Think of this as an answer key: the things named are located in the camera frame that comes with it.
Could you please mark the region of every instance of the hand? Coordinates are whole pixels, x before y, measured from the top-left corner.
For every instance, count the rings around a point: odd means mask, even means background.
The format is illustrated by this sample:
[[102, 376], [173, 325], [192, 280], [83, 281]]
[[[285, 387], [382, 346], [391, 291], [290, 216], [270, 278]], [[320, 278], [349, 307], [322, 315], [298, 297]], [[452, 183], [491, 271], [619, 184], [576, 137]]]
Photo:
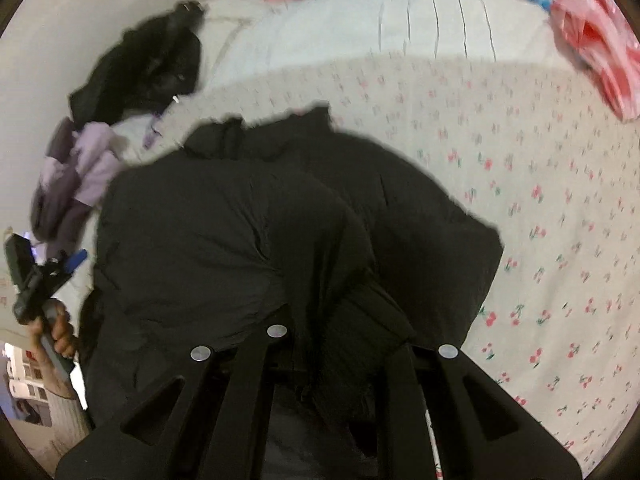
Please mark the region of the hand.
[[[56, 342], [54, 349], [57, 353], [64, 357], [73, 357], [76, 354], [77, 340], [74, 336], [74, 328], [67, 320], [66, 308], [64, 303], [58, 300], [47, 300], [55, 302], [58, 316], [51, 327], [51, 336]], [[41, 317], [29, 323], [29, 332], [31, 333], [31, 351], [36, 361], [40, 365], [44, 387], [52, 394], [67, 399], [76, 398], [76, 392], [69, 381], [62, 380], [56, 371], [56, 367], [47, 355], [46, 350], [40, 342], [43, 323], [47, 322]]]

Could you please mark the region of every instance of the pink clothing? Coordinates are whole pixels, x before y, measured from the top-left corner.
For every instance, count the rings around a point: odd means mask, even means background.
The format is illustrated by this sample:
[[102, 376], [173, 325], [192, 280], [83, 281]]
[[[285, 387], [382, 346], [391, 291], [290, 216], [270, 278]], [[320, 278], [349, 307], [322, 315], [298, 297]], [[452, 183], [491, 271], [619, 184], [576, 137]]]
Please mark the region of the pink clothing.
[[593, 68], [624, 121], [640, 116], [640, 44], [614, 0], [554, 0], [552, 23]]

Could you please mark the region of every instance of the white duvet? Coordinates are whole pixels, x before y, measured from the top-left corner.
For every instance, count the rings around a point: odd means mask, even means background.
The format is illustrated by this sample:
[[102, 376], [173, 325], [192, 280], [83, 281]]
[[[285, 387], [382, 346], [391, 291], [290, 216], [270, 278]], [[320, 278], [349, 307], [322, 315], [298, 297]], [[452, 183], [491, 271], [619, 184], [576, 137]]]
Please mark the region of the white duvet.
[[527, 0], [211, 0], [202, 87], [383, 52], [572, 70], [548, 14]]

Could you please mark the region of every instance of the black jacket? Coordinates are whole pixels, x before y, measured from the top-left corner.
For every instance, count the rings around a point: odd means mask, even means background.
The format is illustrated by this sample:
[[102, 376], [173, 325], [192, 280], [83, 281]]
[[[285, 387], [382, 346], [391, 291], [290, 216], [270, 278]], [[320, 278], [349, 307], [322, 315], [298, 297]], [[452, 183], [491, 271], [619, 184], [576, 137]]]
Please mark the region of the black jacket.
[[87, 83], [69, 96], [76, 130], [92, 121], [117, 123], [126, 110], [161, 114], [175, 95], [191, 94], [200, 67], [200, 40], [193, 29], [202, 17], [200, 4], [189, 0], [126, 30]]
[[314, 177], [344, 200], [370, 236], [376, 273], [408, 316], [414, 343], [459, 347], [475, 319], [502, 246], [425, 173], [379, 144], [335, 132], [326, 107], [246, 128], [239, 118], [190, 135], [220, 160], [260, 160]]
[[203, 126], [108, 192], [81, 316], [90, 411], [99, 424], [177, 355], [231, 348], [288, 303], [313, 400], [343, 422], [405, 341], [462, 342], [501, 252], [411, 164], [331, 132], [325, 109]]

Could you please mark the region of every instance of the fingers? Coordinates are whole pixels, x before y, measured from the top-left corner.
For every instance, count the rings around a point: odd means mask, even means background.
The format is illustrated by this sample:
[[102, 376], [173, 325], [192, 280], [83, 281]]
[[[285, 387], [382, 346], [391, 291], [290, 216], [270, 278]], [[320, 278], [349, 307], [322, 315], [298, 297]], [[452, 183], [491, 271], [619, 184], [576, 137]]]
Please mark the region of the fingers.
[[39, 339], [42, 335], [43, 330], [42, 318], [38, 316], [36, 319], [29, 323], [28, 327], [29, 332], [31, 333], [31, 337], [37, 337]]
[[58, 339], [64, 337], [65, 335], [68, 335], [68, 334], [73, 335], [73, 333], [74, 333], [74, 327], [73, 325], [71, 325], [71, 323], [69, 323], [66, 320], [66, 315], [58, 314], [58, 317], [56, 318], [56, 322], [51, 327], [52, 338], [57, 341]]
[[53, 348], [64, 357], [73, 357], [76, 354], [76, 338], [65, 335], [56, 341]]

